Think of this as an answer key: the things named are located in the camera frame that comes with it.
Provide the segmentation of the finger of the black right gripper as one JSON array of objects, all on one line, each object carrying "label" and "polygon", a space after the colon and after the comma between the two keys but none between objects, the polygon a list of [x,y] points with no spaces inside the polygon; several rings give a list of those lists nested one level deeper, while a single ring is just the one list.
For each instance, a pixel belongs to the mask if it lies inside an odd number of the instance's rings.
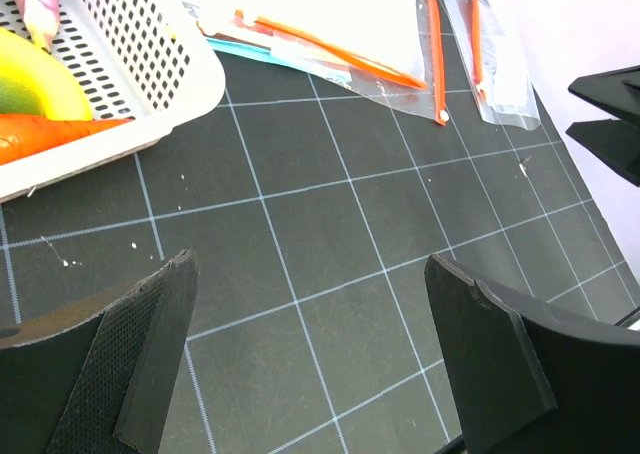
[{"label": "finger of the black right gripper", "polygon": [[576,78],[568,91],[619,120],[639,119],[639,67]]},{"label": "finger of the black right gripper", "polygon": [[573,123],[567,135],[618,176],[639,186],[639,128],[620,120]]}]

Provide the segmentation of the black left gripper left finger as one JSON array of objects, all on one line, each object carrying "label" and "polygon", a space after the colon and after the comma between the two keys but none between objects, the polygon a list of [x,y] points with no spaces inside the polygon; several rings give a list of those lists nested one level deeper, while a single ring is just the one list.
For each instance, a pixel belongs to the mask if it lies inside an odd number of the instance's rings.
[{"label": "black left gripper left finger", "polygon": [[2,327],[2,452],[158,452],[198,275],[182,250],[139,281]]}]

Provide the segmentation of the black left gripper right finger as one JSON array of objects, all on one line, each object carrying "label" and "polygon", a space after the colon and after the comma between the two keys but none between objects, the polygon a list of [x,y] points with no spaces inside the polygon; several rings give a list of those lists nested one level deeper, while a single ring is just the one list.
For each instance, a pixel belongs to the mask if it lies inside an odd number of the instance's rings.
[{"label": "black left gripper right finger", "polygon": [[467,452],[638,452],[638,332],[441,255],[424,276]]}]

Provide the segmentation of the orange toy carrot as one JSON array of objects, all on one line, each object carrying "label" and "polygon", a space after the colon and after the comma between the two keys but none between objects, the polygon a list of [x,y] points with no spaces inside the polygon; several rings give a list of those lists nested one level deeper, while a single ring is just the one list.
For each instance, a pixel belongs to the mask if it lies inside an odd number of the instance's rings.
[{"label": "orange toy carrot", "polygon": [[28,114],[1,115],[1,164],[119,127],[131,119],[52,120]]}]

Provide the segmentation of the yellow green toy mango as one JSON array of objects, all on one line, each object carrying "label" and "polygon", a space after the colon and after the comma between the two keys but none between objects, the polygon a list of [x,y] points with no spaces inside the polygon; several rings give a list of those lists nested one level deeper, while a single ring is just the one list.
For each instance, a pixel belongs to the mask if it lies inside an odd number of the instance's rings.
[{"label": "yellow green toy mango", "polygon": [[53,120],[91,120],[83,88],[58,60],[23,37],[1,29],[1,113]]}]

